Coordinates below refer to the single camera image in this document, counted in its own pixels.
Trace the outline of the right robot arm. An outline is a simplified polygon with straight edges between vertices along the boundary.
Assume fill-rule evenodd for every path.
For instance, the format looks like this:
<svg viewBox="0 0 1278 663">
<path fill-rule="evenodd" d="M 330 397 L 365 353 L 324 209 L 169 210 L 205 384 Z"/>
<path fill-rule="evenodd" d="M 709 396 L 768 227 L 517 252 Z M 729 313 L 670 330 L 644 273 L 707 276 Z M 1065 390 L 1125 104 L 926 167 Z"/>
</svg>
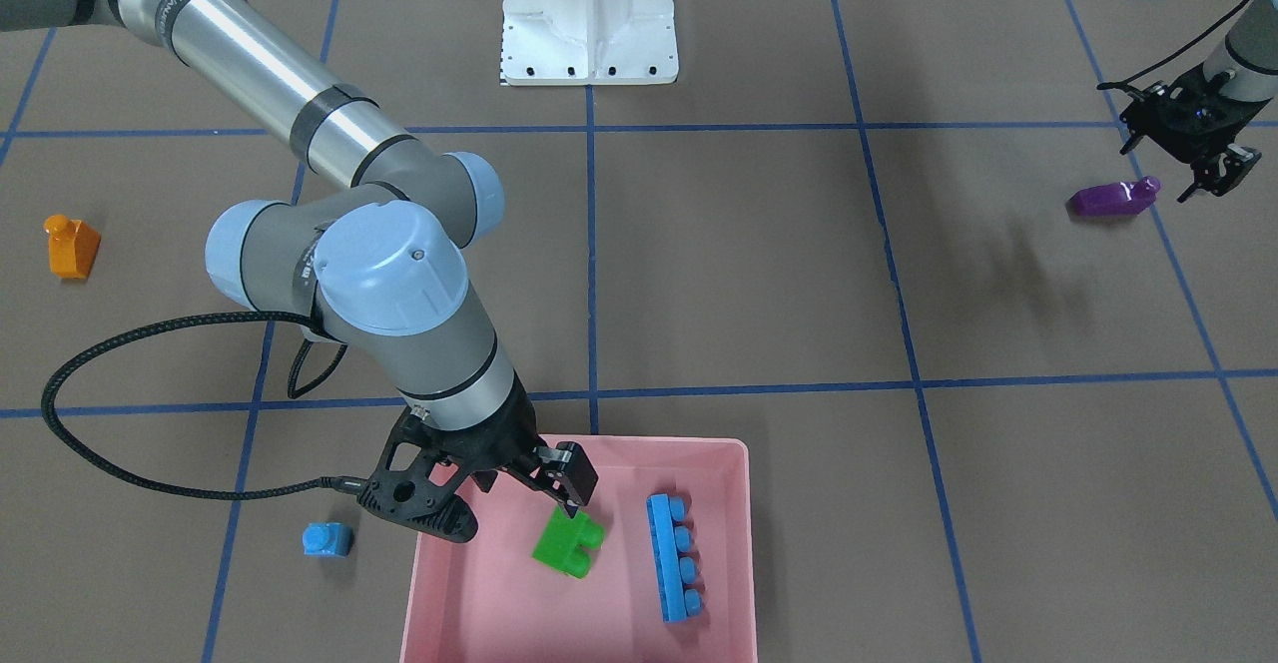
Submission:
<svg viewBox="0 0 1278 663">
<path fill-rule="evenodd" d="M 548 445 L 527 390 L 475 293 L 464 248 L 505 213 L 505 192 L 478 155 L 435 155 L 247 0 L 3 0 L 3 29 L 118 26 L 158 46 L 239 105 L 294 157 L 337 187 L 309 204 L 243 202 L 204 245 L 212 284 L 236 313 L 188 316 L 127 331 L 64 363 L 45 385 L 49 429 L 128 484 L 202 499 L 265 499 L 325 489 L 374 516 L 466 543 L 478 522 L 459 487 L 491 491 L 501 473 L 555 499 L 567 517 L 598 476 L 580 445 Z M 364 350 L 405 408 L 369 476 L 320 476 L 262 491 L 155 482 L 95 452 L 60 420 L 75 370 L 160 332 L 288 322 Z"/>
</svg>

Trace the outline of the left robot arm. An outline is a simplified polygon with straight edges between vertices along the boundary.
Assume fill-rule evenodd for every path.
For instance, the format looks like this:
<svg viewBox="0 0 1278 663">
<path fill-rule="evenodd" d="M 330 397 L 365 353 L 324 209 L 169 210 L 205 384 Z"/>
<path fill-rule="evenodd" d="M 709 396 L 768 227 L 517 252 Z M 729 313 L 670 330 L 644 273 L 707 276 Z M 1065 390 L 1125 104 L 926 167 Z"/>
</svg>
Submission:
<svg viewBox="0 0 1278 663">
<path fill-rule="evenodd" d="M 1229 29 L 1204 63 L 1172 82 L 1134 86 L 1143 72 L 1100 89 L 1121 89 L 1131 103 L 1121 112 L 1128 139 L 1122 155 L 1154 141 L 1169 157 L 1187 164 L 1194 181 L 1178 195 L 1226 195 L 1242 184 L 1263 155 L 1238 146 L 1237 135 L 1277 95 L 1277 0 L 1241 0 L 1203 32 Z"/>
</svg>

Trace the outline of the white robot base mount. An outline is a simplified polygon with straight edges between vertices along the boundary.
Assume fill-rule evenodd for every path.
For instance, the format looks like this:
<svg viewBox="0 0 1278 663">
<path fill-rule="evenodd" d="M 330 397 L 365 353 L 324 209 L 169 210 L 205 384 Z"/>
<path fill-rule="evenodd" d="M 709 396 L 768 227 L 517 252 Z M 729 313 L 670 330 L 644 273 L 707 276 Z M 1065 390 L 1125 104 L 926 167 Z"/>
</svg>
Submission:
<svg viewBox="0 0 1278 663">
<path fill-rule="evenodd" d="M 668 86 L 674 0 L 502 0 L 498 80 L 511 87 Z"/>
</svg>

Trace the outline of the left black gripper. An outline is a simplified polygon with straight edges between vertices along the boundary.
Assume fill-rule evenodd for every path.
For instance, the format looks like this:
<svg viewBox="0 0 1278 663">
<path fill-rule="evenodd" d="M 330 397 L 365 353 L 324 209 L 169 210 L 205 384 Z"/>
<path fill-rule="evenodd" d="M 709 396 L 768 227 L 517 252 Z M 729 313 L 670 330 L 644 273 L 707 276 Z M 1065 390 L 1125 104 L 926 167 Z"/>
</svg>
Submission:
<svg viewBox="0 0 1278 663">
<path fill-rule="evenodd" d="M 1145 89 L 1121 82 L 1118 89 L 1130 103 L 1120 114 L 1127 135 L 1120 155 L 1130 155 L 1144 141 L 1153 141 L 1169 157 L 1190 166 L 1194 180 L 1178 195 L 1226 195 L 1242 184 L 1263 158 L 1259 149 L 1236 144 L 1237 135 L 1252 123 L 1266 98 L 1249 102 L 1226 93 L 1235 72 L 1205 75 L 1182 73 L 1169 82 L 1155 80 Z"/>
</svg>

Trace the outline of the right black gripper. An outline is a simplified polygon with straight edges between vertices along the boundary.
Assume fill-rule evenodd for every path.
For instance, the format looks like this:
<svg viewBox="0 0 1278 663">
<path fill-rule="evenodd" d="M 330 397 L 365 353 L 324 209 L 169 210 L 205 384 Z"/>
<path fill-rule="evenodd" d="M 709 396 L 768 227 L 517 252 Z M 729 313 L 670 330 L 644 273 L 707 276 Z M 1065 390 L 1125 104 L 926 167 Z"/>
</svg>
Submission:
<svg viewBox="0 0 1278 663">
<path fill-rule="evenodd" d="M 489 491 L 498 471 L 551 496 L 570 520 L 593 498 L 599 475 L 584 445 L 544 445 L 524 385 L 483 422 L 443 431 L 426 411 L 404 408 L 357 494 L 360 508 L 449 543 L 469 543 L 478 520 L 459 489 L 479 476 Z"/>
</svg>

